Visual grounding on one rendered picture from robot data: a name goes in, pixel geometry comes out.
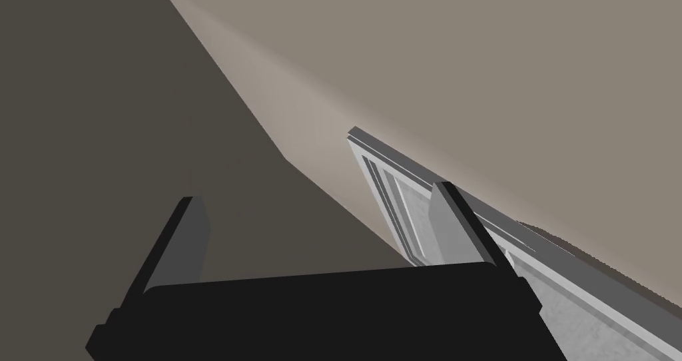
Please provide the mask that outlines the white panelled door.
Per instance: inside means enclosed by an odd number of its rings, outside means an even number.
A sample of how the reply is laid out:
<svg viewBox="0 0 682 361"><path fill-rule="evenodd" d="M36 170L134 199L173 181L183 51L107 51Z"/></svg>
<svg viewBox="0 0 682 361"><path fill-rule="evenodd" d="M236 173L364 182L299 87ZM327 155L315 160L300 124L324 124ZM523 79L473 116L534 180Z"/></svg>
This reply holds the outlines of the white panelled door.
<svg viewBox="0 0 682 361"><path fill-rule="evenodd" d="M454 262L442 177L358 127L348 142L401 254L414 266ZM548 232L476 197L464 199L526 278L567 361L682 361L682 308Z"/></svg>

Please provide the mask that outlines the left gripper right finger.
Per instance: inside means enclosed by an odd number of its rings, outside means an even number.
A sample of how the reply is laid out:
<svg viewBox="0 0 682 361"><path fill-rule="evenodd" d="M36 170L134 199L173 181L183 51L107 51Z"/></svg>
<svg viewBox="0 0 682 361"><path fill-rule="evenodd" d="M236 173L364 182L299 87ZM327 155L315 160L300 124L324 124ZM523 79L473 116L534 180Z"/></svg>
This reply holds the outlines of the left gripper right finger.
<svg viewBox="0 0 682 361"><path fill-rule="evenodd" d="M516 272L452 182L434 182L428 218L446 264L488 263L504 276Z"/></svg>

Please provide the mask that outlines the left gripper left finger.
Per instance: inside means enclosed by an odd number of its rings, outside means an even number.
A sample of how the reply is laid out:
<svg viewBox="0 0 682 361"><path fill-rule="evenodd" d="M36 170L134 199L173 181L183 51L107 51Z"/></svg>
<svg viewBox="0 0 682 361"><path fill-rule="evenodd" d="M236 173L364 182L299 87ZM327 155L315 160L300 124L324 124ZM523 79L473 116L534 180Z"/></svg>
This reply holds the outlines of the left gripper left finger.
<svg viewBox="0 0 682 361"><path fill-rule="evenodd" d="M181 198L123 299L127 307L150 288L200 280L210 223L200 196Z"/></svg>

